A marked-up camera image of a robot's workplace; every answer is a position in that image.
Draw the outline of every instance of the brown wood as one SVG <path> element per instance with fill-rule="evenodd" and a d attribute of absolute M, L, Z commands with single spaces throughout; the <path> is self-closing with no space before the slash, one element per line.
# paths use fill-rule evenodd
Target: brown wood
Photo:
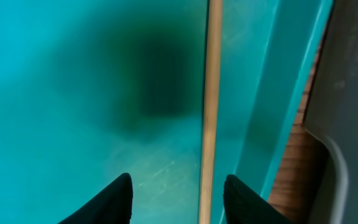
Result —
<path fill-rule="evenodd" d="M 268 200 L 275 209 L 294 223 L 307 222 L 328 156 L 325 147 L 302 127 L 314 73 L 315 64 L 305 86 L 282 163 Z"/>
<path fill-rule="evenodd" d="M 211 197 L 221 70 L 222 10 L 223 0 L 209 1 L 199 224 L 210 224 L 211 222 Z"/>

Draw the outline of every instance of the wooden panel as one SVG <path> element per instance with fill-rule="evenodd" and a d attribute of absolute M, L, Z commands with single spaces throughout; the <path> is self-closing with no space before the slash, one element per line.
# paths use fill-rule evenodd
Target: wooden panel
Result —
<path fill-rule="evenodd" d="M 317 60 L 318 54 L 268 200 L 275 209 L 294 223 L 306 223 L 327 158 L 324 146 L 302 127 Z"/>

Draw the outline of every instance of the scratch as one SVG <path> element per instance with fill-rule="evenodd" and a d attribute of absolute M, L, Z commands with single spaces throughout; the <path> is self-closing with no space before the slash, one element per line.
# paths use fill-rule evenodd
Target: scratch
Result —
<path fill-rule="evenodd" d="M 172 161 L 171 163 L 169 163 L 168 165 L 166 165 L 164 168 L 160 169 L 159 171 L 157 171 L 155 174 L 154 174 L 154 177 L 156 177 L 157 175 L 159 175 L 162 171 L 164 171 L 166 168 L 170 167 L 170 165 L 173 165 L 175 164 L 175 161 Z"/>

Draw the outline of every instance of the wooden stick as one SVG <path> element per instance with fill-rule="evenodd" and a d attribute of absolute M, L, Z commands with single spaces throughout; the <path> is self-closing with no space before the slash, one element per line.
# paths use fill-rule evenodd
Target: wooden stick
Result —
<path fill-rule="evenodd" d="M 199 224 L 211 223 L 211 197 L 221 71 L 222 11 L 223 0 L 209 0 Z"/>

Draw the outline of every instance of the wooden pole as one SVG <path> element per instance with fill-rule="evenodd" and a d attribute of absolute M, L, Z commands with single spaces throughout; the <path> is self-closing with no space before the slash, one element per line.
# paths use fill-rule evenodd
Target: wooden pole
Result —
<path fill-rule="evenodd" d="M 223 0 L 209 0 L 199 224 L 211 223 L 211 197 L 221 72 L 222 11 Z"/>

